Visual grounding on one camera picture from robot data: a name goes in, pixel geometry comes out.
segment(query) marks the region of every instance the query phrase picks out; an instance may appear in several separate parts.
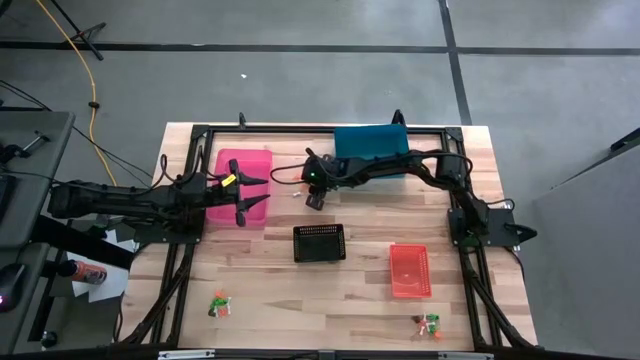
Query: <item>red basket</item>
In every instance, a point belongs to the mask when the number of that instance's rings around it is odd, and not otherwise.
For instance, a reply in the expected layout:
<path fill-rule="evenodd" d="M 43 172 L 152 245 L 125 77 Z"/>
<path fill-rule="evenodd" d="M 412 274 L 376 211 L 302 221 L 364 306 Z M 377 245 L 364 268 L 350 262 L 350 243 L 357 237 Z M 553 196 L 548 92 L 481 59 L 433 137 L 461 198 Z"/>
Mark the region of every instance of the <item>red basket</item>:
<path fill-rule="evenodd" d="M 391 245 L 391 289 L 403 298 L 431 297 L 429 257 L 424 245 Z"/>

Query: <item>black mesh basket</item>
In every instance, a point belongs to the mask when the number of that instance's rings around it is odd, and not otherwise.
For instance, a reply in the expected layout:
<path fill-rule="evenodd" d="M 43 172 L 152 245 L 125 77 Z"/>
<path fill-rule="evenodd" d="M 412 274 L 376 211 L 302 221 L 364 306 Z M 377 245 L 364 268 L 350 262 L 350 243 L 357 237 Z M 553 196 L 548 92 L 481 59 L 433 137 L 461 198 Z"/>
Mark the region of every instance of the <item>black mesh basket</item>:
<path fill-rule="evenodd" d="M 295 262 L 344 260 L 344 227 L 342 224 L 295 226 L 293 228 Z"/>

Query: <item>white paper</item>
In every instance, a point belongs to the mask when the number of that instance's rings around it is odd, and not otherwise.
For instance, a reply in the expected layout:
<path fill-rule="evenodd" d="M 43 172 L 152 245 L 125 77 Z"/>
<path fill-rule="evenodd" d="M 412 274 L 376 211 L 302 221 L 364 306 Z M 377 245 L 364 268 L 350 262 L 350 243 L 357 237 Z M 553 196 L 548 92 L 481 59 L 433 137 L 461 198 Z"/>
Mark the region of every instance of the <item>white paper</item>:
<path fill-rule="evenodd" d="M 119 246 L 127 251 L 134 251 L 133 240 L 118 242 L 116 238 L 116 231 L 107 231 L 106 242 Z M 107 269 L 107 279 L 100 285 L 87 284 L 82 282 L 71 282 L 73 286 L 73 293 L 75 296 L 80 296 L 86 292 L 89 293 L 89 302 L 100 301 L 109 299 L 112 297 L 120 296 L 127 288 L 127 281 L 129 280 L 129 272 L 116 266 L 103 264 L 97 261 L 87 259 L 84 256 L 80 256 L 73 253 L 68 253 L 69 260 L 82 261 L 87 264 L 103 266 Z"/>

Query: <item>pink bin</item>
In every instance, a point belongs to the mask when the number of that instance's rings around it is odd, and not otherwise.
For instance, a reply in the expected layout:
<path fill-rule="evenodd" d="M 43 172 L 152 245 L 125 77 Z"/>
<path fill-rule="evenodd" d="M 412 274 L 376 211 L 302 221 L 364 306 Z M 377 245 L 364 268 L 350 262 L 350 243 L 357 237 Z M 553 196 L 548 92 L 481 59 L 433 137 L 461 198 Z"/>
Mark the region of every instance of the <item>pink bin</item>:
<path fill-rule="evenodd" d="M 222 149 L 218 151 L 216 168 L 213 174 L 229 174 L 229 160 L 238 160 L 240 171 L 252 178 L 269 180 L 273 155 L 269 150 Z M 240 186 L 243 199 L 268 194 L 271 181 L 262 185 Z M 247 226 L 263 227 L 267 222 L 269 199 L 254 205 L 246 214 Z M 224 205 L 207 209 L 207 221 L 214 225 L 236 225 L 236 206 Z"/>

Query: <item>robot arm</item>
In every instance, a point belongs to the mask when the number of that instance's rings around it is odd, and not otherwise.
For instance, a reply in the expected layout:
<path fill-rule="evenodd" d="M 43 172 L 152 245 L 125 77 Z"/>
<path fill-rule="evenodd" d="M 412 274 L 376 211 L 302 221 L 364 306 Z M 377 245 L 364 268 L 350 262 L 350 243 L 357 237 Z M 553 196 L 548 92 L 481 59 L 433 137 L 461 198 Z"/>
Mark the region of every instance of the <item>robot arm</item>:
<path fill-rule="evenodd" d="M 242 199 L 240 185 L 265 184 L 267 180 L 244 175 L 236 160 L 231 160 L 229 167 L 231 174 L 216 176 L 218 183 L 210 186 L 204 173 L 193 173 L 171 185 L 152 189 L 70 181 L 51 189 L 48 211 L 59 219 L 87 214 L 123 215 L 138 223 L 160 224 L 179 233 L 197 225 L 201 209 L 235 204 L 236 224 L 244 226 L 244 214 L 269 195 Z"/>
<path fill-rule="evenodd" d="M 329 155 L 320 157 L 311 149 L 307 148 L 306 151 L 309 157 L 302 170 L 302 180 L 310 185 L 307 205 L 316 210 L 322 209 L 327 191 L 358 186 L 382 176 L 412 174 L 429 186 L 450 191 L 464 212 L 467 229 L 477 236 L 488 234 L 490 209 L 466 186 L 471 163 L 464 156 L 442 150 L 410 150 L 404 154 L 365 160 L 357 157 L 333 158 Z M 437 159 L 435 176 L 422 163 L 427 158 Z"/>

